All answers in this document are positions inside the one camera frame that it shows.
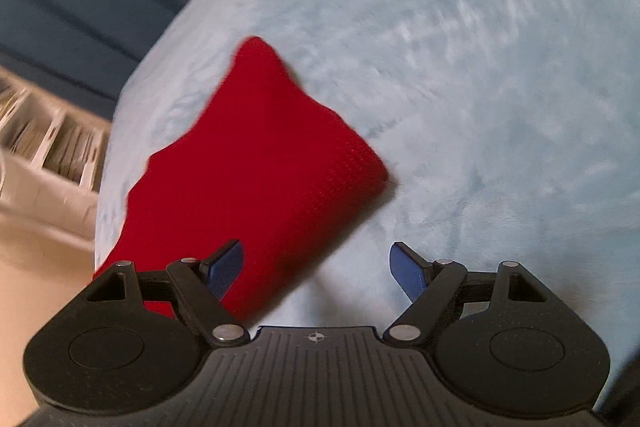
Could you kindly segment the red knit sweater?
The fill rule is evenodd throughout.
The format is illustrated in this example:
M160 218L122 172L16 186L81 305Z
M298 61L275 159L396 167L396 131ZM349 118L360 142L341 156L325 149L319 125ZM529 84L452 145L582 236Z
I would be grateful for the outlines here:
M107 259L155 271L236 239L243 268L222 302L245 322L281 297L387 180L367 142L306 95L268 43L248 38L193 127L149 158Z

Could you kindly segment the white shelf unit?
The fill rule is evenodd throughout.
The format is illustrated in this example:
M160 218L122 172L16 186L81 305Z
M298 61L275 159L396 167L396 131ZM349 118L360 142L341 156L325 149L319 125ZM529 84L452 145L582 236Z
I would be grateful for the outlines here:
M92 247L111 124L1 69L1 211Z

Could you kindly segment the light blue fleece bed cover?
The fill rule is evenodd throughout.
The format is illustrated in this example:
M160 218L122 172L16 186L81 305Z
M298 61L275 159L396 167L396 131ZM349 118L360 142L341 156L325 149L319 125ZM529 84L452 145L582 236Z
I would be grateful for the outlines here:
M191 0L128 80L113 120L96 261L149 156L183 134L247 36L337 111L390 188L266 316L385 327L407 306L405 242L492 270L516 260L603 339L639 346L639 0Z

